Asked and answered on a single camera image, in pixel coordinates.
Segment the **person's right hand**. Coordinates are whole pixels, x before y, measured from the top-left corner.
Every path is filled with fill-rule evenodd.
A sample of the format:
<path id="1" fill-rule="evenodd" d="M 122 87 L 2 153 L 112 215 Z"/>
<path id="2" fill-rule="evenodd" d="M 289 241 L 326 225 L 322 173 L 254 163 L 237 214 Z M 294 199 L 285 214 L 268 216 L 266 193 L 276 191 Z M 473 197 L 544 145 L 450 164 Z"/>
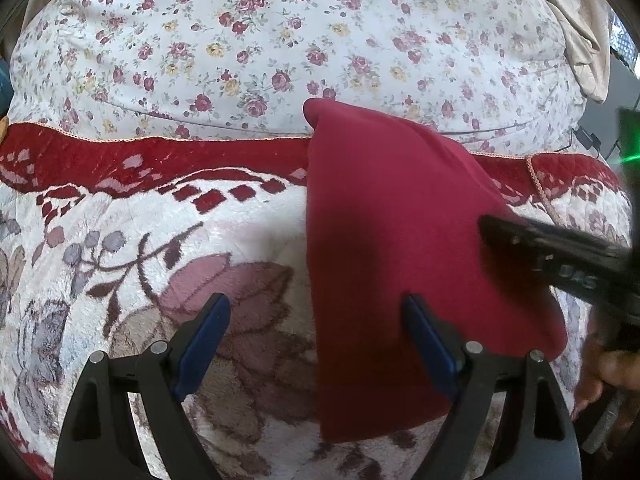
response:
<path id="1" fill-rule="evenodd" d="M 639 326 L 618 322 L 608 312 L 592 307 L 582 345 L 572 421 L 585 425 L 589 410 L 612 394 L 605 402 L 610 404 L 621 391 L 624 398 L 617 416 L 598 447 L 606 458 L 620 452 L 639 417 Z"/>

